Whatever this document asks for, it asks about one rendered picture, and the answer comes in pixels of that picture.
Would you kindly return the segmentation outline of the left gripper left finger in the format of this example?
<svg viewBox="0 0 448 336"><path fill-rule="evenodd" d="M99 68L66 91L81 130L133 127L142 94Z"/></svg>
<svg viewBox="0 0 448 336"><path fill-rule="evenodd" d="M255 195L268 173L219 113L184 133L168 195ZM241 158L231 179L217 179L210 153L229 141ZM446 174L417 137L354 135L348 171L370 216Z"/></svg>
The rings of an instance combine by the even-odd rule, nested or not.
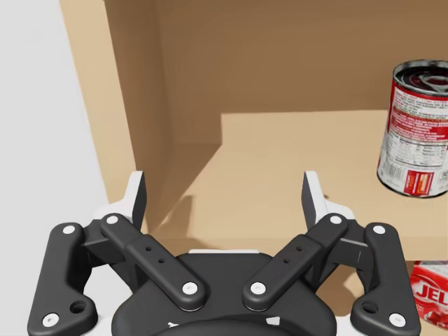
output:
<svg viewBox="0 0 448 336"><path fill-rule="evenodd" d="M97 210L87 227L56 225L50 232L27 323L28 333L88 333L98 322L84 294L92 269L110 265L133 290L152 281L185 312L202 308L206 286L154 237L141 232L144 173L134 171L120 201Z"/></svg>

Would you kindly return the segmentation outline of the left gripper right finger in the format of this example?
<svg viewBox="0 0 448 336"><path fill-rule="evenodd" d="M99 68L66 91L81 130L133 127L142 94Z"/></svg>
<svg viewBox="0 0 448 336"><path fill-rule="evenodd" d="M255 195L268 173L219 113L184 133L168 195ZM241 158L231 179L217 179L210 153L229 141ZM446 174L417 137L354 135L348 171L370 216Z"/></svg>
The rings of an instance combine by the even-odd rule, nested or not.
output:
<svg viewBox="0 0 448 336"><path fill-rule="evenodd" d="M287 333L336 333L337 319L316 292L344 265L363 285L348 317L353 333L420 333L398 231L386 223L359 225L352 210L324 197L314 171L304 173L301 202L307 231L246 282L244 305L278 309L276 326Z"/></svg>

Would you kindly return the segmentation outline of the pale wooden shelf unit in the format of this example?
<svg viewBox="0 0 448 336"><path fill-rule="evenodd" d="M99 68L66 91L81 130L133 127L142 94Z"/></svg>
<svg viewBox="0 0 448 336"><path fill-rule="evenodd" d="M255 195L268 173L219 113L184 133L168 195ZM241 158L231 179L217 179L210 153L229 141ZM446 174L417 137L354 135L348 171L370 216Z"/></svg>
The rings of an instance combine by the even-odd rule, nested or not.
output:
<svg viewBox="0 0 448 336"><path fill-rule="evenodd" d="M405 259L448 260L448 195L377 178L392 70L448 60L448 0L59 0L109 202L146 177L172 253L274 254L307 170Z"/></svg>

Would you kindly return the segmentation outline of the red and white carton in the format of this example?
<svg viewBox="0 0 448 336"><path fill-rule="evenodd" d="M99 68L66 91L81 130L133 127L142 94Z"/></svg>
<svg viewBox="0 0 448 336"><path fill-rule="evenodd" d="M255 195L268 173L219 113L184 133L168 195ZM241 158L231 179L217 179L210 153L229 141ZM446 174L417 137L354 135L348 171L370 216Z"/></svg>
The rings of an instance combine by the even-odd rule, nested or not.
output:
<svg viewBox="0 0 448 336"><path fill-rule="evenodd" d="M419 317L448 330L448 260L416 261L410 283Z"/></svg>

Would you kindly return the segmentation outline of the red and white can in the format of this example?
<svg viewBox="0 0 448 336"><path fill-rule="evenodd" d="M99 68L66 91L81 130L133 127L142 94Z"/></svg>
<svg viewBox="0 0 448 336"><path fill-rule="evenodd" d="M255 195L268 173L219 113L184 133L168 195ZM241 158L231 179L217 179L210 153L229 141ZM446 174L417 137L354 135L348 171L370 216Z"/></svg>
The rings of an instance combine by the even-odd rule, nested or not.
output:
<svg viewBox="0 0 448 336"><path fill-rule="evenodd" d="M410 197L448 193L448 61L395 67L377 177Z"/></svg>

